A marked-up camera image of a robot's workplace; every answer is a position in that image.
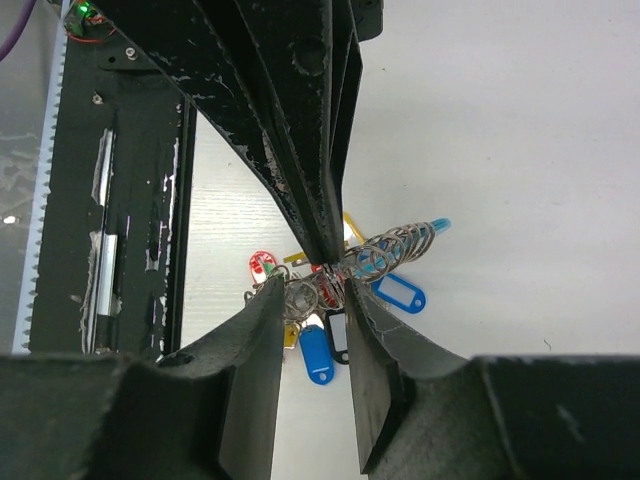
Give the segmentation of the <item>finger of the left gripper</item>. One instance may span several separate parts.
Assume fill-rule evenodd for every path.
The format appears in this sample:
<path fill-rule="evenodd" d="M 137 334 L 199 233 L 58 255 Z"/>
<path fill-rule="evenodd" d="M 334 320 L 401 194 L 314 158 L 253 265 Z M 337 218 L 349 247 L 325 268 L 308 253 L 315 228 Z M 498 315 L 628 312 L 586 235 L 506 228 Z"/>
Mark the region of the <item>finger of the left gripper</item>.
<path fill-rule="evenodd" d="M 98 10 L 223 136 L 300 246 L 327 263 L 327 1 L 100 1 Z"/>
<path fill-rule="evenodd" d="M 363 61 L 360 44 L 383 30 L 382 1 L 332 3 L 332 71 L 329 156 L 327 163 L 327 261 L 344 251 L 342 183 L 358 99 Z"/>

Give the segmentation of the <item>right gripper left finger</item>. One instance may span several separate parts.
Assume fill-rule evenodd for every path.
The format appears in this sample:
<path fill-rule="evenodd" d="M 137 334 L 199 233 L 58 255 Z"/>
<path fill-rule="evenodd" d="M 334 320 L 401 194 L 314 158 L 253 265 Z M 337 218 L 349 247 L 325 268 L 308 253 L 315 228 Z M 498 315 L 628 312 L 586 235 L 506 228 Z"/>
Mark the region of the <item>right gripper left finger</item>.
<path fill-rule="evenodd" d="M 1 360 L 5 479 L 267 479 L 283 357 L 284 284 L 159 362 Z"/>

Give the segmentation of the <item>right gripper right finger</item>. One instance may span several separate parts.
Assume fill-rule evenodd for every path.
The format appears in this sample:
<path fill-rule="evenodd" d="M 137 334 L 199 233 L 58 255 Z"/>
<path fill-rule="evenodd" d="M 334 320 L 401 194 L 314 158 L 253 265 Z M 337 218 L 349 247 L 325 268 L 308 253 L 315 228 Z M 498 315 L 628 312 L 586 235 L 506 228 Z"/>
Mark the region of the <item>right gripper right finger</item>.
<path fill-rule="evenodd" d="M 371 479 L 635 479 L 639 360 L 464 359 L 346 285 L 361 471 Z"/>

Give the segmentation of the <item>small green circuit board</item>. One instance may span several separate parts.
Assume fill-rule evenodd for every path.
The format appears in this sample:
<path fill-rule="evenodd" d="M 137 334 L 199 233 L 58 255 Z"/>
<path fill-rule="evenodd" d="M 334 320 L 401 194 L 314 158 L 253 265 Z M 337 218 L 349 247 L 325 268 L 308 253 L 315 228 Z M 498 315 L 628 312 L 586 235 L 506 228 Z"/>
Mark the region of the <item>small green circuit board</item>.
<path fill-rule="evenodd" d="M 101 22 L 101 14 L 89 1 L 72 0 L 62 15 L 62 20 L 68 32 L 82 35 L 87 26 Z"/>

